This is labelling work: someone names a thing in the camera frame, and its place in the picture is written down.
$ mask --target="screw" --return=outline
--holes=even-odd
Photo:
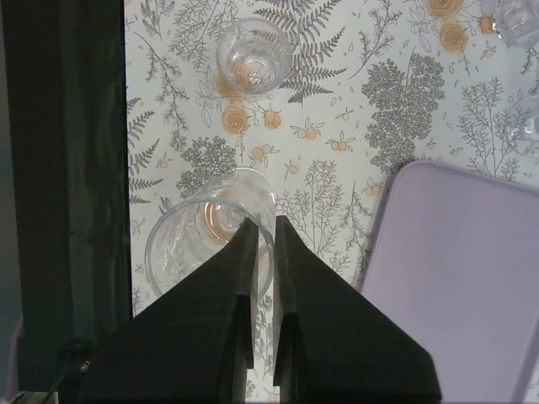
[[[80,368],[78,368],[81,373],[86,373],[88,372],[88,368],[90,367],[90,363],[88,361],[85,361]]]

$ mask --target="small glass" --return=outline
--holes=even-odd
[[[285,33],[265,19],[240,19],[217,43],[217,68],[239,93],[257,95],[277,87],[290,74],[291,46]]]
[[[248,217],[259,227],[259,297],[273,279],[275,190],[252,168],[213,178],[169,210],[146,244],[146,271],[161,296],[227,245]]]
[[[539,95],[524,98],[505,117],[505,136],[522,156],[539,156]]]
[[[528,46],[539,40],[537,0],[497,0],[494,30],[507,46]]]

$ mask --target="table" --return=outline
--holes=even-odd
[[[539,186],[504,116],[539,88],[539,47],[508,49],[483,0],[125,0],[133,306],[155,300],[153,223],[215,173],[265,173],[310,248],[351,284],[389,178],[433,159]],[[296,29],[303,84],[245,99],[216,71],[216,39],[258,16]],[[250,401],[272,386],[272,295],[259,303]],[[529,401],[539,402],[539,372]]]

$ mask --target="yellow rose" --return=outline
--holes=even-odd
[[[463,0],[425,0],[429,12],[438,19],[448,19],[457,14]]]
[[[266,111],[264,114],[264,125],[266,128],[276,129],[280,126],[279,112],[272,110]]]
[[[243,104],[239,101],[234,101],[225,109],[225,114],[222,116],[222,125],[228,132],[239,135],[248,128],[247,118]]]
[[[494,32],[494,17],[492,15],[482,15],[479,18],[479,28],[484,34],[492,34]]]
[[[441,44],[448,51],[461,51],[466,46],[468,38],[466,30],[457,22],[444,24],[440,32]]]
[[[243,95],[237,93],[236,90],[230,87],[230,84],[220,72],[217,72],[216,74],[216,89],[224,98],[243,99]]]

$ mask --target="transparent glass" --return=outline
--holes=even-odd
[[[539,96],[524,98],[505,117],[505,136],[522,156],[539,156]]]
[[[259,226],[259,298],[273,279],[275,190],[252,168],[214,178],[169,210],[146,244],[147,277],[157,296],[227,245],[248,217]]]
[[[290,74],[285,33],[265,19],[240,19],[217,43],[217,68],[237,92],[257,95],[277,88]]]
[[[537,0],[497,0],[494,30],[507,46],[527,46],[539,40]]]

